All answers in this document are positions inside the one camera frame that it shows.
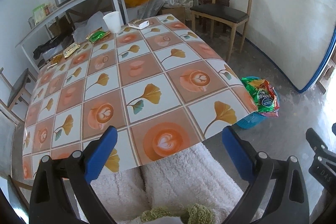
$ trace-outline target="stool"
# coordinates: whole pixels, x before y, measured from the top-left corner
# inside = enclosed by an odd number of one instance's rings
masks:
[[[199,5],[207,4],[207,3],[212,3],[212,0],[198,0]],[[230,0],[216,0],[216,3],[230,7]],[[202,30],[203,32],[206,32],[206,29],[207,29],[206,18],[202,18],[201,16],[199,16],[199,24],[202,24]],[[227,26],[224,24],[223,32],[226,32],[226,28]]]

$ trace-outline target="gray floor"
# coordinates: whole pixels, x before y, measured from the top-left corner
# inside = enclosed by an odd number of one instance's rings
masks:
[[[216,27],[218,32],[215,33],[213,40],[210,39],[208,33],[196,33],[224,58],[230,33],[222,33],[221,29],[221,26]],[[237,35],[236,40],[235,46],[239,45],[240,36]],[[280,96],[279,117],[268,118],[248,130],[238,127],[235,129],[242,139],[249,141],[254,146],[256,151],[265,151],[270,157],[279,160],[286,160],[290,155],[298,157],[308,190],[310,211],[312,211],[323,188],[308,173],[314,153],[305,140],[305,132],[310,127],[314,128],[329,149],[335,151],[336,137],[331,132],[331,126],[336,122],[336,107],[334,106],[336,96],[332,93],[332,90],[335,89],[329,88],[327,94],[323,95],[317,87],[313,87],[304,94],[298,94],[275,66],[247,42],[241,54],[236,52],[234,48],[229,65],[239,77],[253,75],[265,78],[276,88]],[[19,128],[14,134],[12,153],[12,176],[19,181],[23,181],[22,130]],[[204,144],[227,173],[245,190],[247,183],[239,178],[223,147],[221,135],[213,136]],[[268,198],[271,191],[270,186],[267,193]],[[267,199],[262,203],[263,208],[265,208],[266,201]]]

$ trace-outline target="white fleece fabric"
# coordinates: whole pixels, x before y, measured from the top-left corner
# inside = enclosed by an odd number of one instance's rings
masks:
[[[215,224],[221,224],[243,195],[202,143],[140,168],[146,192],[139,168],[112,173],[104,167],[98,179],[91,182],[118,223],[140,224],[142,212],[157,207],[179,215],[198,203],[212,209]],[[254,220],[261,215],[259,210]]]

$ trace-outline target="teal leaf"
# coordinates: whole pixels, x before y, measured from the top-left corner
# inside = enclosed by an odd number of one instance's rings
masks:
[[[72,75],[70,75],[68,78],[67,78],[67,83],[71,80],[72,78]]]
[[[124,58],[128,55],[128,52],[125,52],[124,54],[121,55],[121,58]]]
[[[228,80],[231,80],[232,76],[227,71],[224,72],[224,75]]]
[[[134,105],[131,106],[133,107],[133,113],[138,114],[143,108],[143,100],[137,101]]]
[[[57,141],[62,134],[62,129],[58,130],[55,134],[56,134],[55,141]]]

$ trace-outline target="wooden chair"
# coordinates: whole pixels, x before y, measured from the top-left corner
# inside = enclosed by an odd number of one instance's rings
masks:
[[[28,90],[26,90],[25,85],[27,82],[30,81],[28,78],[28,75],[30,78],[36,82],[36,78],[31,74],[31,72],[28,69],[25,69],[24,72],[20,75],[20,77],[17,79],[14,85],[11,85],[11,83],[7,80],[7,78],[3,74],[3,68],[0,68],[0,75],[6,82],[6,84],[11,88],[11,92],[8,98],[7,104],[5,104],[1,99],[0,99],[0,104],[5,108],[11,115],[15,117],[19,122],[24,123],[22,119],[20,119],[13,111],[12,108],[13,106],[17,103],[17,101],[23,102],[27,106],[29,106],[29,103],[21,97],[23,93],[29,96],[29,98],[32,96]],[[17,124],[17,122],[13,121],[6,113],[1,111],[8,119],[10,119],[12,122]]]
[[[195,32],[195,16],[199,15],[211,19],[210,38],[213,37],[213,29],[215,20],[231,27],[230,45],[226,54],[226,62],[230,60],[233,43],[235,40],[236,29],[239,25],[244,25],[243,35],[241,38],[240,50],[243,49],[243,44],[246,36],[246,30],[251,13],[252,0],[248,0],[247,12],[242,12],[227,6],[216,4],[216,0],[212,0],[211,4],[198,5],[190,8],[192,15],[192,31]]]

